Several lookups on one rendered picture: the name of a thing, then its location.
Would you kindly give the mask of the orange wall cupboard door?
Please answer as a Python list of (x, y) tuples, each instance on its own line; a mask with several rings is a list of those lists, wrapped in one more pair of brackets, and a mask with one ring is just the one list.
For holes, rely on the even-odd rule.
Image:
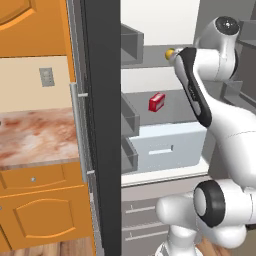
[(0, 57), (70, 53), (66, 0), (0, 0)]

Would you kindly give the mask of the white fridge crisper drawer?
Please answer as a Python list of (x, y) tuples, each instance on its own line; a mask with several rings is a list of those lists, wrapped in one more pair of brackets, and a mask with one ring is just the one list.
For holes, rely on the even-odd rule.
[(138, 172), (168, 170), (199, 163), (206, 129), (198, 122), (141, 126), (130, 139), (138, 154)]

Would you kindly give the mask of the grey fridge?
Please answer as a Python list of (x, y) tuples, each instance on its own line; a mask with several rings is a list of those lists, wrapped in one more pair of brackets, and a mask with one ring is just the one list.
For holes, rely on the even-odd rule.
[[(206, 26), (217, 17), (228, 16), (238, 24), (241, 20), (256, 19), (256, 0), (122, 0), (121, 4), (122, 23), (144, 34), (143, 62), (121, 66), (121, 94), (125, 94), (139, 113), (139, 130), (147, 125), (199, 123), (165, 53), (170, 48), (193, 46)], [(206, 81), (204, 85), (213, 98), (225, 103), (221, 91), (227, 81)], [(165, 95), (164, 106), (151, 112), (149, 99), (156, 93)], [(206, 137), (197, 165), (122, 173), (121, 196), (123, 188), (171, 180), (201, 176), (208, 176), (207, 180), (227, 179), (229, 174), (217, 142), (205, 129)], [(203, 256), (228, 255), (236, 249), (216, 245), (205, 237), (196, 248)]]

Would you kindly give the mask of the red box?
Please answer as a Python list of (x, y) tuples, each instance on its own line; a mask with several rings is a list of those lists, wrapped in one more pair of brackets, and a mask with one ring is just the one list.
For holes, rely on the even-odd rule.
[(157, 112), (164, 106), (165, 95), (163, 93), (156, 93), (149, 99), (148, 110), (151, 112)]

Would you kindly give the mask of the dark grey fridge door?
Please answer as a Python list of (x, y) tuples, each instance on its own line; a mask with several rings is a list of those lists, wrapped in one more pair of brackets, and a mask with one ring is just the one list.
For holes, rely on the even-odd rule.
[(93, 193), (97, 256), (121, 256), (120, 0), (66, 0), (70, 84), (82, 177)]

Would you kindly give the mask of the grey fridge door bin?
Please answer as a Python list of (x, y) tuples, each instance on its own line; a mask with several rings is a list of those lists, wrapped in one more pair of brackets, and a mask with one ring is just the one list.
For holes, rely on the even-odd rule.
[(125, 24), (121, 25), (121, 64), (143, 62), (144, 34)]
[(123, 174), (134, 172), (138, 168), (138, 153), (131, 141), (123, 137), (121, 139), (121, 172)]
[(121, 135), (134, 137), (139, 135), (140, 115), (124, 93), (121, 94)]

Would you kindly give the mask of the grey freezer drawer front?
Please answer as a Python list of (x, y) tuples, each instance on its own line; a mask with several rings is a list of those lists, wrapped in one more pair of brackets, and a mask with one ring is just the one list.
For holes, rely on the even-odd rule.
[(159, 198), (190, 192), (208, 176), (171, 180), (122, 189), (122, 256), (153, 256), (166, 239), (168, 226), (155, 211)]

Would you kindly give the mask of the orange base cupboard door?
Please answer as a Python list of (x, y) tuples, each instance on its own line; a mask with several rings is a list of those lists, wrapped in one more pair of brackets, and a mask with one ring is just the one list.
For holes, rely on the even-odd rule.
[(88, 187), (0, 197), (0, 252), (93, 239)]

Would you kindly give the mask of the orange drawer front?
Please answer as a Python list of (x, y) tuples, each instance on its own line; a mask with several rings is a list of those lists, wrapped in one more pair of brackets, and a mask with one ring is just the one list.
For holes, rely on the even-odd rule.
[(0, 171), (0, 196), (81, 185), (79, 162)]

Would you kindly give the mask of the grey wall socket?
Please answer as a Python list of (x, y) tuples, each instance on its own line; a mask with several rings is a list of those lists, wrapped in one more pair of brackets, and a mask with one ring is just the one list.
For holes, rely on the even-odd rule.
[(40, 68), (39, 72), (43, 87), (55, 85), (52, 68)]

